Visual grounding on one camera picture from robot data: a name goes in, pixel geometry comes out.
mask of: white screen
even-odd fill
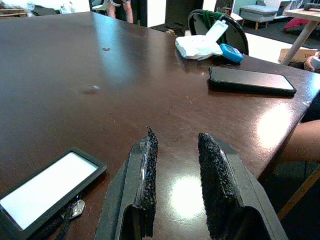
[[[25,230],[97,169],[97,165],[70,152],[1,199],[0,204]]]

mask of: black cord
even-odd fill
[[[60,230],[59,234],[55,237],[55,240],[64,240],[66,238],[67,232],[69,230],[72,214],[73,214],[72,204],[69,204],[64,214],[62,229]]]

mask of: smartphone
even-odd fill
[[[70,149],[0,197],[0,236],[27,239],[106,169],[89,154]]]
[[[297,90],[285,76],[212,66],[210,84],[215,88],[247,93],[294,96]]]

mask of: chair backrest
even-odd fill
[[[218,40],[218,44],[228,44],[238,49],[242,54],[249,55],[248,39],[242,26],[228,15],[201,9],[194,10],[189,15],[188,26],[192,35],[206,35],[217,20],[225,20],[229,26]]]

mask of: table surface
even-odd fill
[[[284,75],[295,97],[213,91],[208,68],[220,63],[185,60],[175,38],[96,13],[0,28],[0,194],[71,147],[108,164],[68,240],[94,239],[108,185],[147,127],[159,140],[154,239],[210,239],[198,134],[232,145],[259,177],[320,87],[318,74],[245,57],[236,68]]]
[[[291,18],[307,19],[310,21],[320,22],[320,11],[305,11],[303,9],[295,9],[284,11],[283,15],[286,15]]]

